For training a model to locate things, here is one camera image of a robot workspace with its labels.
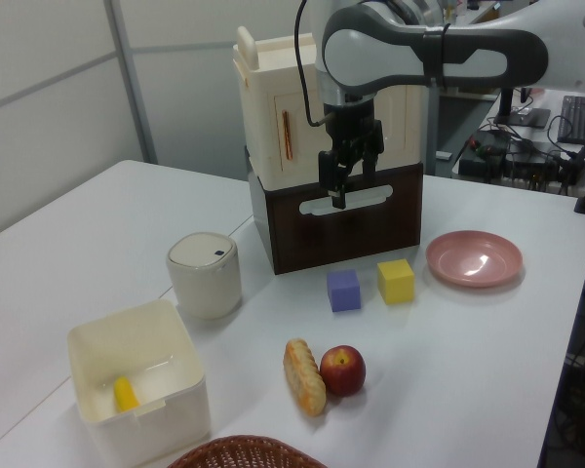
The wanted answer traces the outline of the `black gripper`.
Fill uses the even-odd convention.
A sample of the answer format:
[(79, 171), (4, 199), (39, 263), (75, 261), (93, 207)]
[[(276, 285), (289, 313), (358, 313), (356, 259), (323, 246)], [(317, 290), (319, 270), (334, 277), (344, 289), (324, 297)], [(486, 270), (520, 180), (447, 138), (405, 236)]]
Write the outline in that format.
[(346, 208), (345, 185), (359, 161), (353, 144), (364, 146), (363, 177), (374, 182), (378, 156), (384, 151), (381, 121), (375, 118), (374, 100), (350, 102), (346, 106), (324, 104), (326, 131), (331, 149), (318, 154), (319, 184), (331, 196), (332, 206)]

